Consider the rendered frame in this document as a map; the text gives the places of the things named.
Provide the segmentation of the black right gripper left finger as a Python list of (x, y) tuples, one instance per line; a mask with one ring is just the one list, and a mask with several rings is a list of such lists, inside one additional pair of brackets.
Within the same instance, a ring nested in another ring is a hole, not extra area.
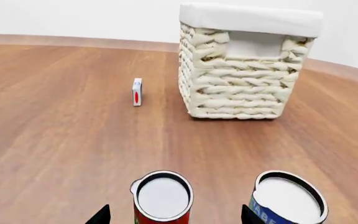
[(103, 206), (96, 214), (94, 214), (85, 224), (110, 224), (111, 212), (109, 205)]

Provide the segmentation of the white woven basket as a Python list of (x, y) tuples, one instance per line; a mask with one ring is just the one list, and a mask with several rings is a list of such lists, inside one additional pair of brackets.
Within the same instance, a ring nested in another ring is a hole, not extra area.
[(276, 119), (283, 113), (323, 14), (189, 2), (180, 5), (178, 87), (201, 119)]

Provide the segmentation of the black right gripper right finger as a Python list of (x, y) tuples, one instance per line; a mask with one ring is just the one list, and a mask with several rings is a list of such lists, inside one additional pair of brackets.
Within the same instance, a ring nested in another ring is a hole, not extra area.
[(259, 216), (257, 216), (247, 205), (242, 205), (241, 222), (242, 224), (264, 224)]

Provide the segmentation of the red tomato sauce can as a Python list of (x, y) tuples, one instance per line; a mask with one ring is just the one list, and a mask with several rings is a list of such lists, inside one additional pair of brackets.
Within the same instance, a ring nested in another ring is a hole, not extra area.
[(158, 170), (135, 180), (134, 224), (190, 224), (194, 192), (182, 175)]

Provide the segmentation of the blue labelled can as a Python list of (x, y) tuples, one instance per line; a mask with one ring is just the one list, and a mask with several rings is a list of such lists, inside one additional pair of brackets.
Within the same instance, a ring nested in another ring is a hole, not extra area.
[(257, 176), (243, 212), (261, 224), (323, 224), (329, 208), (321, 192), (307, 180), (282, 170)]

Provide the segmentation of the small white red box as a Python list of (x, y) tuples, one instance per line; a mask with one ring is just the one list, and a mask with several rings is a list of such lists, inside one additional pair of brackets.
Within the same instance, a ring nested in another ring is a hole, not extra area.
[(142, 104), (142, 79), (135, 78), (132, 86), (132, 103), (133, 106)]

